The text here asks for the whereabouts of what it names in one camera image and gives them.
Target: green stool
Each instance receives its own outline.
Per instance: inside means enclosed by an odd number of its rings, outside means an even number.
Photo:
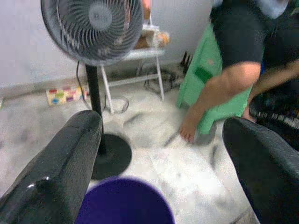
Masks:
[[[213,27],[210,24],[199,42],[184,82],[180,86],[177,106],[180,108],[183,102],[189,106],[193,105],[206,82],[211,77],[220,75],[221,71],[222,58],[213,33]],[[209,134],[214,121],[242,116],[247,106],[250,91],[251,88],[248,88],[227,103],[208,110],[198,125],[198,132],[200,134]]]

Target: fan grille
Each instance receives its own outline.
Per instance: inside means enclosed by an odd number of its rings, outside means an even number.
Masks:
[[[121,60],[141,35],[140,0],[42,0],[41,4],[54,41],[88,65]]]

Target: blue bucket rim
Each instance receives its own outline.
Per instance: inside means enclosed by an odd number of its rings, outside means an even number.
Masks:
[[[126,177],[119,177],[119,176],[112,176],[112,177],[108,177],[104,180],[101,180],[99,183],[97,183],[96,185],[94,185],[91,189],[89,189],[89,191],[85,194],[85,197],[88,196],[89,194],[91,194],[91,192],[96,189],[97,187],[104,185],[106,183],[110,183],[110,182],[114,182],[117,180],[125,180],[125,181],[133,181],[133,182],[139,182],[143,185],[145,185],[146,187],[152,189],[157,195],[159,195],[161,197],[161,199],[164,201],[166,208],[168,209],[170,216],[171,216],[171,220],[173,222],[173,224],[175,224],[174,221],[174,216],[172,213],[172,209],[170,207],[170,205],[168,204],[167,200],[165,199],[164,195],[162,193],[159,192],[159,190],[157,189],[156,186],[152,185],[151,183],[138,178],[138,177],[133,177],[133,176],[126,176]]]

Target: white metal stand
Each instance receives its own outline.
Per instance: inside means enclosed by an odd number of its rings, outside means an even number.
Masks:
[[[151,18],[150,18],[150,24],[149,25],[144,25],[143,26],[143,31],[157,31],[159,30],[159,27],[153,26],[151,24]],[[110,94],[110,87],[113,86],[119,86],[119,85],[125,85],[125,84],[130,84],[130,83],[138,83],[146,80],[151,80],[151,79],[156,79],[158,78],[159,80],[159,86],[160,86],[160,92],[161,92],[161,99],[164,100],[164,89],[163,89],[163,81],[162,81],[162,75],[161,75],[161,69],[160,69],[160,62],[159,62],[159,56],[162,56],[165,53],[163,49],[138,49],[138,50],[132,50],[129,55],[124,59],[124,61],[130,61],[130,60],[140,60],[139,66],[137,68],[136,72],[136,77],[134,78],[128,78],[128,79],[123,79],[120,81],[114,81],[114,82],[108,82],[107,75],[105,72],[104,66],[101,66],[101,71],[102,71],[102,76],[103,76],[103,81],[105,85],[105,90],[106,90],[106,95],[108,98],[108,103],[110,106],[110,112],[114,113],[114,109],[112,106],[112,100],[111,100],[111,94]],[[156,65],[157,65],[157,73],[152,74],[152,75],[147,75],[147,76],[139,76],[143,60],[146,58],[155,58],[156,59]]]

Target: wall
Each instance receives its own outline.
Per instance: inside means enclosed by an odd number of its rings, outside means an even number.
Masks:
[[[194,52],[210,7],[207,0],[153,0],[153,22],[171,34],[162,62],[180,61],[185,50]],[[0,29],[0,95],[1,89],[20,84],[34,86],[74,77],[76,62],[48,35],[40,0],[1,0]]]

